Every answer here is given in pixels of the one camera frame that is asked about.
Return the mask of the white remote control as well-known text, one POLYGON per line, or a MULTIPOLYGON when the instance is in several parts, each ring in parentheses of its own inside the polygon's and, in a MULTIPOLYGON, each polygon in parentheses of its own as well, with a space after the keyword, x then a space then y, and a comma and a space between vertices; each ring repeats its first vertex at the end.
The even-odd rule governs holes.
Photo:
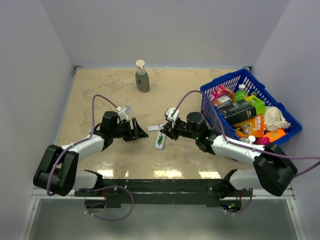
POLYGON ((166 138, 167 138, 167 136, 161 132, 161 130, 163 129, 164 126, 165 126, 165 124, 159 125, 157 137, 156 137, 155 144, 154 144, 154 148, 156 150, 160 150, 160 151, 162 151, 164 149, 166 138))

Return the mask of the white battery cover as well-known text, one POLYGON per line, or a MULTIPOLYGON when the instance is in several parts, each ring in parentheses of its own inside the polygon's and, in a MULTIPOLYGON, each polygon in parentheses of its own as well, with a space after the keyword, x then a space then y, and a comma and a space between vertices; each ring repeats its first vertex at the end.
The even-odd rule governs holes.
POLYGON ((158 131, 159 130, 159 126, 158 125, 151 125, 147 127, 147 131, 148 132, 152 132, 152 131, 158 131))

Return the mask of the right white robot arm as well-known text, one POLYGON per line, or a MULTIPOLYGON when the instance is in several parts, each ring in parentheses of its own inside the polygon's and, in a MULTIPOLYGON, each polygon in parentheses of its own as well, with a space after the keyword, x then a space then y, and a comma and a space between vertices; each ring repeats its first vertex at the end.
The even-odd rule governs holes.
POLYGON ((298 173, 296 166, 277 144, 254 145, 225 137, 209 128, 199 112, 189 113, 183 121, 179 111, 169 107, 164 117, 167 123, 160 132, 170 139, 193 139, 205 153, 228 157, 253 167, 252 170, 228 173, 222 185, 227 196, 233 197, 243 189, 264 189, 280 197, 298 173))

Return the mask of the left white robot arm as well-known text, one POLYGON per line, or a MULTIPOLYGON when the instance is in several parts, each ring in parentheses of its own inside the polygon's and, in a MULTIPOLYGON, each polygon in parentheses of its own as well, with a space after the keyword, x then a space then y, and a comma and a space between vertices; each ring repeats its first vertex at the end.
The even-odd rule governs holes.
POLYGON ((106 111, 101 123, 93 127, 92 134, 75 143, 52 144, 46 148, 34 174, 33 185, 46 190, 49 196, 64 197, 78 189, 86 189, 92 196, 99 196, 104 184, 93 171, 77 173, 79 161, 104 151, 114 139, 131 142, 148 137, 135 117, 129 120, 125 112, 106 111))

